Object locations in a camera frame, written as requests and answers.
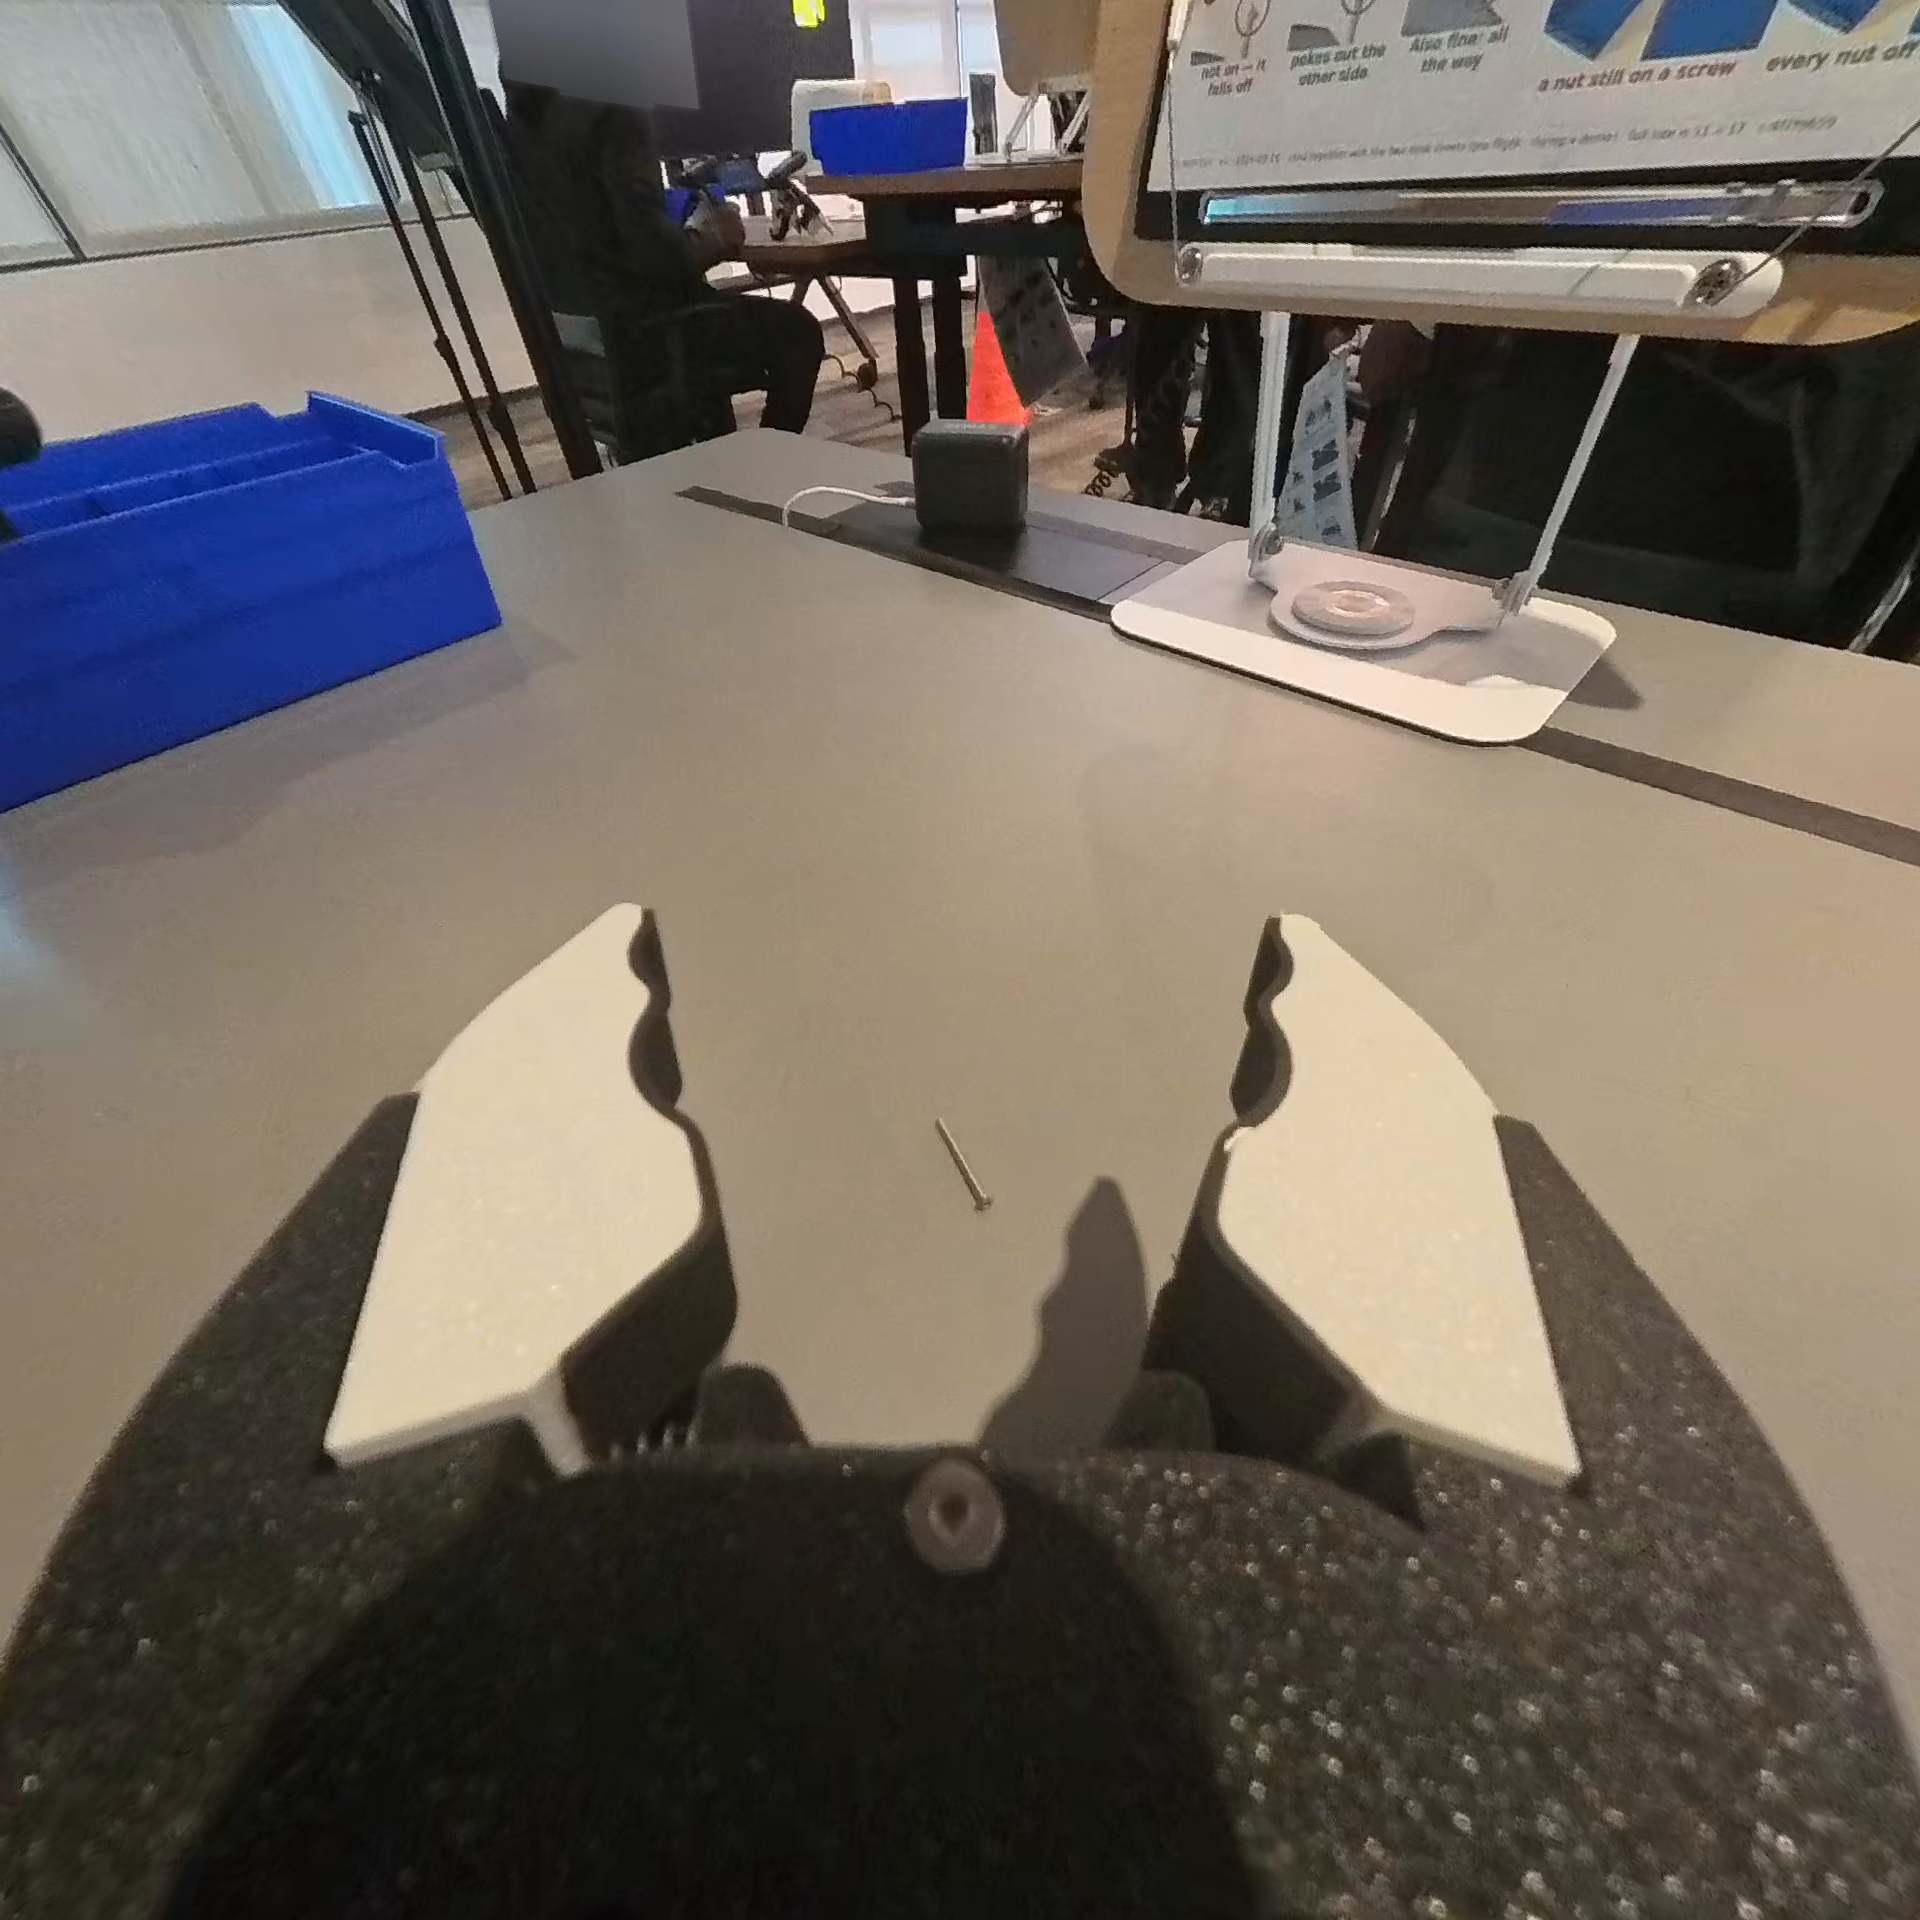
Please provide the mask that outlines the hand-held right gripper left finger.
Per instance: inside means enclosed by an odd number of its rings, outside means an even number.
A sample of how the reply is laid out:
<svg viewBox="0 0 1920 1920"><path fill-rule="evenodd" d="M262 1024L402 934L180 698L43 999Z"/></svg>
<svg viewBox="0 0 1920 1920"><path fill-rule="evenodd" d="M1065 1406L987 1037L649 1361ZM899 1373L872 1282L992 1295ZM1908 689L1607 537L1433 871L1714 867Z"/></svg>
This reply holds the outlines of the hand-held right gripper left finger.
<svg viewBox="0 0 1920 1920"><path fill-rule="evenodd" d="M659 921L615 905L417 1082L323 1449L362 1471L514 1426L574 1478L689 1411L733 1326Z"/></svg>

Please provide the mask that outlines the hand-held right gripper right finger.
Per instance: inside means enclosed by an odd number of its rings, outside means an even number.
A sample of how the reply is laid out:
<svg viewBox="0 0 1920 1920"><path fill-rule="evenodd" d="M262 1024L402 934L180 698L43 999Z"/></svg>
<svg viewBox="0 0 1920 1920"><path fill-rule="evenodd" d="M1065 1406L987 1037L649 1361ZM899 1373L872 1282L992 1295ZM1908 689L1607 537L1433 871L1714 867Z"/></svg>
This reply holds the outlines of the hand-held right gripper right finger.
<svg viewBox="0 0 1920 1920"><path fill-rule="evenodd" d="M1408 1486L1413 1453L1575 1486L1491 1091L1309 918L1262 926L1242 1019L1140 1367L1222 1453L1339 1486Z"/></svg>

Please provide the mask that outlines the blue plastic parts bin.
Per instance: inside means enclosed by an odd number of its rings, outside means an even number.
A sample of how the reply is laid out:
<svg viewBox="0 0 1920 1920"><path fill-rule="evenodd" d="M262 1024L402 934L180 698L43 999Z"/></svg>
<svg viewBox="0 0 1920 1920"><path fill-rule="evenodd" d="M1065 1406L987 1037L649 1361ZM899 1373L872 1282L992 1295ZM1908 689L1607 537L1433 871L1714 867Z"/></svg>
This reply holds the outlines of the blue plastic parts bin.
<svg viewBox="0 0 1920 1920"><path fill-rule="evenodd" d="M0 807L500 626L440 433L305 391L2 465Z"/></svg>

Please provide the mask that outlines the black vertical pole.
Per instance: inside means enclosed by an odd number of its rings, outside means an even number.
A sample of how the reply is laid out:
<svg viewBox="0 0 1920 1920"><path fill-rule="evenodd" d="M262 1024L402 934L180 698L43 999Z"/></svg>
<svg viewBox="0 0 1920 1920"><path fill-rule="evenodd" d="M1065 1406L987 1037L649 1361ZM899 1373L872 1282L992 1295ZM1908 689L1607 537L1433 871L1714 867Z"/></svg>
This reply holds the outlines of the black vertical pole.
<svg viewBox="0 0 1920 1920"><path fill-rule="evenodd" d="M446 135L454 142L465 204L490 247L500 285L508 293L529 366L541 389L541 405L556 431L561 459L574 478L591 478L602 472L602 459L586 407L566 372L566 348L529 239L524 200L514 194L500 108L476 83L465 44L454 26L454 8L446 0L411 0L406 14L422 50L422 65L433 86Z"/></svg>

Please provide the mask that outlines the black office chair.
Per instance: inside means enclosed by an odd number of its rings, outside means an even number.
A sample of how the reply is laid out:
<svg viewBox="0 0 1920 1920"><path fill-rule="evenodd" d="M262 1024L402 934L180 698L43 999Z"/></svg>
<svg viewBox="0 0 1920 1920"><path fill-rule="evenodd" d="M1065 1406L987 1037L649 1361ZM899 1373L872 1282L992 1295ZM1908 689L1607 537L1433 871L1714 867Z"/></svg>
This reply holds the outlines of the black office chair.
<svg viewBox="0 0 1920 1920"><path fill-rule="evenodd" d="M703 391L680 315L553 310L553 326L591 436L615 465L700 443Z"/></svg>

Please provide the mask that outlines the white document stand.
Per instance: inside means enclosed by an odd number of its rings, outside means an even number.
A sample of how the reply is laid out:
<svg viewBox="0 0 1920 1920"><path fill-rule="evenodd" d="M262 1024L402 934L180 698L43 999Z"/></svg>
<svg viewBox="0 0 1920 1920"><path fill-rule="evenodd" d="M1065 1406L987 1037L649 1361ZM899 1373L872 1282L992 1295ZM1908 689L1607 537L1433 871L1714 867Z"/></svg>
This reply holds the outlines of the white document stand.
<svg viewBox="0 0 1920 1920"><path fill-rule="evenodd" d="M1408 728L1536 737L1616 628L1543 593L1573 494L1640 339L1826 348L1916 320L1916 126L1786 172L1670 166L1301 189L1150 189L1191 2L1100 2L1085 224L1154 305L1607 336L1600 391L1531 558L1506 578L1280 539L1280 365L1262 372L1253 533L1114 605L1120 639Z"/></svg>
<svg viewBox="0 0 1920 1920"><path fill-rule="evenodd" d="M1075 156L1091 116L1096 0L998 0L998 86L1014 110L977 149L992 164Z"/></svg>

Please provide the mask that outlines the blue white patterned bag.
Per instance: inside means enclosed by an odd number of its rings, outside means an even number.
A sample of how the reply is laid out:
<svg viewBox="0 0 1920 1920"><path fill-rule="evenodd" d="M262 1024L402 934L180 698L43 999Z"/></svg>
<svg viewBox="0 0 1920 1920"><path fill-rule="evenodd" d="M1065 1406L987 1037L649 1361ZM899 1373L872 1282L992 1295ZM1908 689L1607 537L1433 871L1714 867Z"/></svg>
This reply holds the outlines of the blue white patterned bag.
<svg viewBox="0 0 1920 1920"><path fill-rule="evenodd" d="M1354 547L1351 372L1354 351L1333 348L1301 385L1285 478L1276 485L1280 539Z"/></svg>

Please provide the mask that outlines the large dark display screen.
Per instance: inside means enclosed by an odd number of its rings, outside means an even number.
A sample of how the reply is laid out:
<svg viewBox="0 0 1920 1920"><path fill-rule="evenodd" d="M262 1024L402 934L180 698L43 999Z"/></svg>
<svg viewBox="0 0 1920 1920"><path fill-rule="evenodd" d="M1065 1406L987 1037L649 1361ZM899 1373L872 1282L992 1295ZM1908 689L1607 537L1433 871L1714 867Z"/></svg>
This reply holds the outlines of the large dark display screen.
<svg viewBox="0 0 1920 1920"><path fill-rule="evenodd" d="M689 156L785 149L798 83L856 72L842 0L693 0L697 110Z"/></svg>

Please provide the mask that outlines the black cube device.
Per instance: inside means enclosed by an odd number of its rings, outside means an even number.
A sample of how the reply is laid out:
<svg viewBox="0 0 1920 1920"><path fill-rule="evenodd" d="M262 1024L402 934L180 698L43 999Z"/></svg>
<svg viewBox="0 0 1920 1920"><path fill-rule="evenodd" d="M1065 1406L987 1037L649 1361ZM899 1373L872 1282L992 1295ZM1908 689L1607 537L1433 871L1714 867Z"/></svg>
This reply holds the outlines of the black cube device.
<svg viewBox="0 0 1920 1920"><path fill-rule="evenodd" d="M1027 420L929 419L909 451L925 537L1018 537L1027 524Z"/></svg>

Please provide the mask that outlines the blue storage bin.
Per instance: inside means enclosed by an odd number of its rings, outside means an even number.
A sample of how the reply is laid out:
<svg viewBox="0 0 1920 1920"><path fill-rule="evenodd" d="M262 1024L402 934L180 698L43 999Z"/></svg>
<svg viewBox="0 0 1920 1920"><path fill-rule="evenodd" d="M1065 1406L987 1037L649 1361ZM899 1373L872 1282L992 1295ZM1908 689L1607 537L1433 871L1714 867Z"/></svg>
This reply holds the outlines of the blue storage bin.
<svg viewBox="0 0 1920 1920"><path fill-rule="evenodd" d="M807 145L821 174L917 174L945 172L966 158L966 99L909 101L833 101L807 116Z"/></svg>

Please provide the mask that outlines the orange traffic cone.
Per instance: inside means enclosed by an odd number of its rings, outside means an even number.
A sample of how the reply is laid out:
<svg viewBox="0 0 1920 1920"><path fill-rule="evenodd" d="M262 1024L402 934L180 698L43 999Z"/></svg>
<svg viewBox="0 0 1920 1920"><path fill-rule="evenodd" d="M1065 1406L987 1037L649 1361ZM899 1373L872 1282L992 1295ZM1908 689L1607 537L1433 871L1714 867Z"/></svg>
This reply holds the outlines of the orange traffic cone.
<svg viewBox="0 0 1920 1920"><path fill-rule="evenodd" d="M1033 407L1018 400L1018 385L995 336L995 315L974 305L969 365L966 365L966 420L982 427L1027 427Z"/></svg>

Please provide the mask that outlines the wooden office desk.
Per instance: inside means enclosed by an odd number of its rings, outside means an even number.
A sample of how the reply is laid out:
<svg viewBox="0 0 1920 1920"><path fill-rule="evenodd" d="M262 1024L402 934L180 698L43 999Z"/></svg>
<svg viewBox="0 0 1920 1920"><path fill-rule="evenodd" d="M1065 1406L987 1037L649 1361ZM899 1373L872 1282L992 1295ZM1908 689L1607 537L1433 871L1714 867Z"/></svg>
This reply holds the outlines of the wooden office desk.
<svg viewBox="0 0 1920 1920"><path fill-rule="evenodd" d="M982 259L1089 259L1081 178L1081 156L812 178L816 196L861 209L872 272L894 291L906 451L929 419L966 412L966 270Z"/></svg>

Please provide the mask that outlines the white printed floor sign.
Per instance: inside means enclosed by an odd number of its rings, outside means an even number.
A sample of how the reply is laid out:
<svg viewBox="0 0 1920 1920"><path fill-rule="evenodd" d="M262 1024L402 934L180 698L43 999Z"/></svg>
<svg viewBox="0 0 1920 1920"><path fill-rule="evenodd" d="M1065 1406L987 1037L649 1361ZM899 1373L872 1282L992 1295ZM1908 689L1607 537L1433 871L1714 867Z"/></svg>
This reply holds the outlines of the white printed floor sign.
<svg viewBox="0 0 1920 1920"><path fill-rule="evenodd" d="M1018 405L1033 407L1085 372L1085 348L1044 259L982 253L977 293Z"/></svg>

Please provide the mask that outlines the printed instruction sheet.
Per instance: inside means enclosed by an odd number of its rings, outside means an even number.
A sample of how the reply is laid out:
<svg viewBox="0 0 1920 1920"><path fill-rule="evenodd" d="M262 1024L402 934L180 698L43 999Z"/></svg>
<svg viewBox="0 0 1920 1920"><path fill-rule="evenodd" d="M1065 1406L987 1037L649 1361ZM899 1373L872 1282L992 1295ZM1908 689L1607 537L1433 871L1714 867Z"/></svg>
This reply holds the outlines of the printed instruction sheet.
<svg viewBox="0 0 1920 1920"><path fill-rule="evenodd" d="M1871 158L1916 126L1916 2L1191 2L1150 189Z"/></svg>

